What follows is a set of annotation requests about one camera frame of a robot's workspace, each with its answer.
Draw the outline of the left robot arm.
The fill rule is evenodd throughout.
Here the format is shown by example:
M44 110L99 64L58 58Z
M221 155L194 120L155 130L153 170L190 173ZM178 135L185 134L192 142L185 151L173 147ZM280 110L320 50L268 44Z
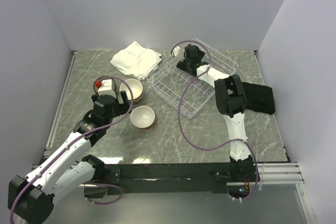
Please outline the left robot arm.
M80 120L65 142L48 159L25 177L15 176L9 183L8 208L10 223L43 223L54 206L81 184L113 187L108 183L104 162L88 155L75 160L92 148L133 106L133 97L122 91L117 97L92 95L93 108Z

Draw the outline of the red floral bowl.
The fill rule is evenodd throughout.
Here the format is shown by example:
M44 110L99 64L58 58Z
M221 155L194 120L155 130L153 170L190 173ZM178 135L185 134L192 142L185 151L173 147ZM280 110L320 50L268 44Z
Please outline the red floral bowl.
M133 94L133 103L139 103L141 101L143 97L143 93L139 94L139 95L134 95ZM128 101L131 102L131 96L129 95L128 97Z

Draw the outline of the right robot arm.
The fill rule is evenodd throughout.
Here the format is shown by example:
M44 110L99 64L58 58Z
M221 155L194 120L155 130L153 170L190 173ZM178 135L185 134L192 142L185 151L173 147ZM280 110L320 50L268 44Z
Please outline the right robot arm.
M258 171L255 159L247 144L245 131L245 108L247 98L243 84L238 75L225 74L214 67L210 62L203 61L205 54L211 57L208 49L200 50L197 45L187 45L182 48L175 46L171 55L178 60L178 68L194 76L187 85L178 105L178 114L188 88L196 80L202 80L215 89L215 102L219 113L224 117L230 145L230 171L228 174L219 173L219 176L230 177L235 181L248 180Z

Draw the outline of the beige speckled bowl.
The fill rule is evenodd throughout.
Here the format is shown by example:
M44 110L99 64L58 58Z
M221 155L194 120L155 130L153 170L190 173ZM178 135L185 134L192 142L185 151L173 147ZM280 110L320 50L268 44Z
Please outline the beige speckled bowl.
M137 79L127 79L127 80L125 80L125 82L131 88L134 100L142 97L143 85L139 80L137 80ZM121 83L121 85L119 87L119 91L120 92L125 91L126 94L127 94L128 100L131 100L131 93L130 93L128 87L124 83Z

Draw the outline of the orange bowl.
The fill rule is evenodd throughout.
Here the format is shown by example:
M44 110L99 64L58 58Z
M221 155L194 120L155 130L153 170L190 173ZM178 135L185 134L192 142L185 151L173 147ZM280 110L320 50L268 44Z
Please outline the orange bowl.
M146 129L154 123L155 113L148 106L138 106L131 112L130 120L135 127Z

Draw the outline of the black patterned bowl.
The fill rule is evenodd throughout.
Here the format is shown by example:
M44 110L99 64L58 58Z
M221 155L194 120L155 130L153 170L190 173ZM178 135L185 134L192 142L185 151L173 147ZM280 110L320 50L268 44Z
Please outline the black patterned bowl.
M116 91L117 85L116 85L115 80L113 78L101 80L101 78L103 77L99 77L98 79L94 81L93 83L94 92L98 94L99 93L98 91L102 86L110 86L113 91Z

